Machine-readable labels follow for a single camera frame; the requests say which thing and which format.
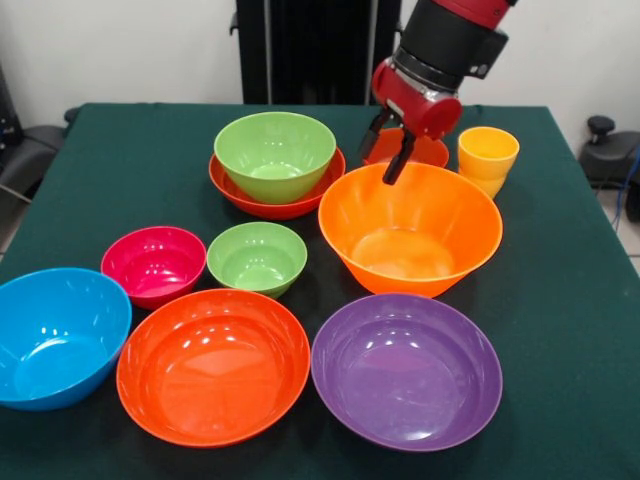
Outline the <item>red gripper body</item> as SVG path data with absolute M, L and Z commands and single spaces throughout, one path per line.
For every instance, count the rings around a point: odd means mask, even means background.
M 463 112 L 455 94 L 421 84 L 402 72 L 390 58 L 376 67 L 372 89 L 378 103 L 390 109 L 416 137 L 441 139 L 454 129 Z

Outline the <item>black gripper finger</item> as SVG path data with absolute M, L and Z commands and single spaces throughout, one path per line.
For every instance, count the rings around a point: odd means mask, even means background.
M 382 127 L 386 124 L 390 117 L 390 110 L 387 108 L 382 108 L 379 113 L 373 118 L 358 150 L 359 156 L 361 158 L 369 157 L 371 151 L 373 150 L 379 139 Z
M 415 136 L 408 130 L 403 131 L 401 147 L 399 152 L 389 162 L 383 176 L 383 182 L 387 185 L 394 185 L 406 166 L 413 152 Z

